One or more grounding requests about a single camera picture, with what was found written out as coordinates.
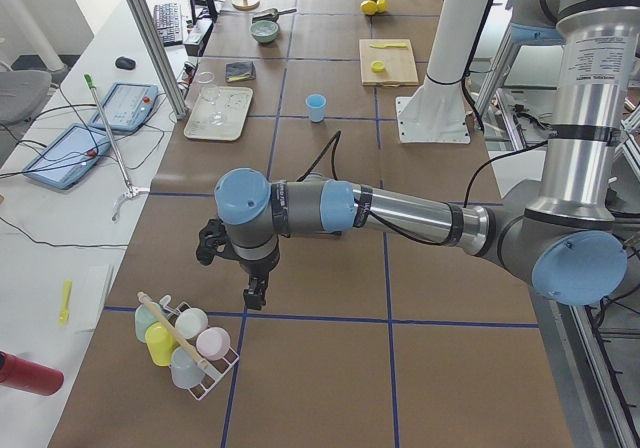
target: gray chair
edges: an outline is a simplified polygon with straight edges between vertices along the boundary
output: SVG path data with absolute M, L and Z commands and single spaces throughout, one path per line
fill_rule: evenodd
M 10 125 L 28 120 L 42 108 L 51 86 L 51 74 L 46 71 L 12 71 L 0 62 L 0 123 Z

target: black mouse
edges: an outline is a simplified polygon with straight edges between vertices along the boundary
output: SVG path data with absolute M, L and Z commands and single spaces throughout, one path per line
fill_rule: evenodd
M 122 70 L 133 70 L 136 67 L 136 61 L 126 56 L 121 56 L 116 60 L 116 68 Z

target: clear glass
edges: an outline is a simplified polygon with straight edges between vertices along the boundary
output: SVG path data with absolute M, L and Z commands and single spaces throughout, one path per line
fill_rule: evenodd
M 224 113 L 215 109 L 218 99 L 220 98 L 220 87 L 216 84 L 215 75 L 209 71 L 205 71 L 198 73 L 194 81 L 198 84 L 200 98 L 214 107 L 214 112 L 209 117 L 209 121 L 214 125 L 223 124 L 225 122 Z

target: wooden cutting board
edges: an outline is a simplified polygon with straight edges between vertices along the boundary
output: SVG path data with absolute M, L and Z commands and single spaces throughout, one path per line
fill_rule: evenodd
M 374 48 L 371 45 L 387 43 L 406 43 L 406 48 Z M 382 61 L 385 70 L 375 73 L 371 70 L 371 63 Z M 413 57 L 411 40 L 377 39 L 360 40 L 360 73 L 362 84 L 371 85 L 417 85 L 418 72 Z

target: red can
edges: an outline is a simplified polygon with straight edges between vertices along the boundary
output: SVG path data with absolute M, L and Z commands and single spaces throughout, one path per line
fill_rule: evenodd
M 0 351 L 0 385 L 37 395 L 52 395 L 60 389 L 61 371 Z

